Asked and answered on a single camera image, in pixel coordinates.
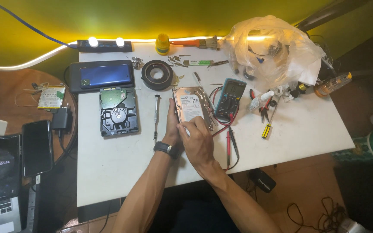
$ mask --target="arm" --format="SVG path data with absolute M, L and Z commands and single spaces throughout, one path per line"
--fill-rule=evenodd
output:
M 263 208 L 226 175 L 214 159 L 213 138 L 202 117 L 197 116 L 177 127 L 189 161 L 214 188 L 238 229 L 241 232 L 281 233 Z
M 175 102 L 169 99 L 166 134 L 162 142 L 175 145 L 179 141 L 176 125 Z M 117 213 L 112 233 L 146 232 L 152 224 L 153 217 L 162 198 L 171 158 L 168 154 L 157 151 L 152 156 L 148 167 L 133 186 Z

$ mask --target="black watch strap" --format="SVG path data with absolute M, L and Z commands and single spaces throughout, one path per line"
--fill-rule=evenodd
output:
M 163 151 L 167 153 L 171 159 L 177 159 L 179 156 L 179 150 L 176 146 L 171 146 L 160 141 L 156 142 L 153 151 Z

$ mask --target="blue cable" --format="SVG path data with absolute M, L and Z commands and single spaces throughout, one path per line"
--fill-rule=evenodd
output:
M 69 44 L 67 44 L 67 43 L 64 43 L 64 42 L 61 42 L 61 41 L 59 41 L 59 40 L 56 40 L 56 39 L 54 39 L 54 38 L 51 37 L 51 36 L 46 35 L 44 32 L 40 31 L 39 29 L 34 28 L 34 27 L 31 26 L 29 23 L 25 22 L 23 19 L 21 19 L 20 17 L 18 17 L 16 14 L 14 14 L 13 12 L 11 12 L 11 11 L 8 10 L 7 8 L 5 8 L 5 7 L 1 6 L 1 5 L 0 5 L 0 8 L 1 8 L 2 10 L 4 10 L 6 13 L 10 14 L 12 17 L 14 17 L 16 20 L 20 21 L 22 24 L 24 24 L 25 26 L 27 26 L 29 29 L 35 31 L 36 33 L 38 33 L 38 34 L 40 34 L 40 35 L 42 35 L 42 36 L 44 36 L 45 38 L 47 38 L 47 39 L 49 39 L 49 40 L 52 40 L 52 41 L 54 41 L 54 42 L 57 42 L 57 43 L 59 43 L 59 44 L 65 45 L 65 46 L 67 46 L 67 47 L 70 47 L 70 48 L 72 48 L 72 49 L 76 49 L 76 48 L 77 48 L 76 45 L 69 45 Z

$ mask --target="plastic bag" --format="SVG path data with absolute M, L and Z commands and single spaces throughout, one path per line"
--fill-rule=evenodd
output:
M 316 82 L 326 55 L 301 30 L 272 15 L 234 25 L 220 47 L 233 72 L 259 91 L 299 79 Z

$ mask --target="hard drive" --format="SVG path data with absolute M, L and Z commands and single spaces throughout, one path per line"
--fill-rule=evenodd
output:
M 172 89 L 179 122 L 190 121 L 196 116 L 201 116 L 210 131 L 213 124 L 210 118 L 210 100 L 206 97 L 202 87 L 178 87 Z
M 139 131 L 133 88 L 104 88 L 100 90 L 99 99 L 101 136 Z

